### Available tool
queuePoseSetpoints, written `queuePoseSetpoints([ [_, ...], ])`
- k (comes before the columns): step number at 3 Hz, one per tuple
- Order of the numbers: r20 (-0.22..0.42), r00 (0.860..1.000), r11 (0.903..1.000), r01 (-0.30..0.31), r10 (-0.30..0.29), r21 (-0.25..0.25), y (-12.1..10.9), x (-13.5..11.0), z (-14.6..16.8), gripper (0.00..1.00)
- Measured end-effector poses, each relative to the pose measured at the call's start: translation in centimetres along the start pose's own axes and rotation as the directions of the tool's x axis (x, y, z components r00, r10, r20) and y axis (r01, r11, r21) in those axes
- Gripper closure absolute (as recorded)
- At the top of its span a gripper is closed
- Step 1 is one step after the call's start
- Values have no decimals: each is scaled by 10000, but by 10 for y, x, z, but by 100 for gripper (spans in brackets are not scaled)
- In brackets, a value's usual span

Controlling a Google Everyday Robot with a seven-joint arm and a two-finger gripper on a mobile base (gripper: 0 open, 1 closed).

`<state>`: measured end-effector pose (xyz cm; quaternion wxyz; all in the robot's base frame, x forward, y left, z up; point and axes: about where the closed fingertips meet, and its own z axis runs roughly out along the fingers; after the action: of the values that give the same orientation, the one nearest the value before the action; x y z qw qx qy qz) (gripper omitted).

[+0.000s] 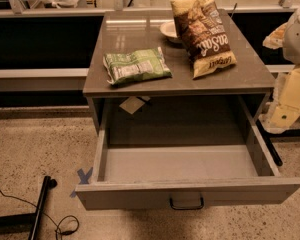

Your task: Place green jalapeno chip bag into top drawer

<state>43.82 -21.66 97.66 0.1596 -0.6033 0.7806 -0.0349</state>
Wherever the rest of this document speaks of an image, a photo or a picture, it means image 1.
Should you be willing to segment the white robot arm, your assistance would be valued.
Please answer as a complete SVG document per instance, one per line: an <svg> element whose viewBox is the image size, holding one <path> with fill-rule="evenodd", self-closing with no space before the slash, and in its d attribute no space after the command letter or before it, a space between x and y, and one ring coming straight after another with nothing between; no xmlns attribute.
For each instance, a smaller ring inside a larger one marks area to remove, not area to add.
<svg viewBox="0 0 300 240"><path fill-rule="evenodd" d="M263 46L281 48L283 57L294 65L289 73L278 74L273 101L267 112L260 117L267 132L281 134L300 117L300 6L286 23L264 39Z"/></svg>

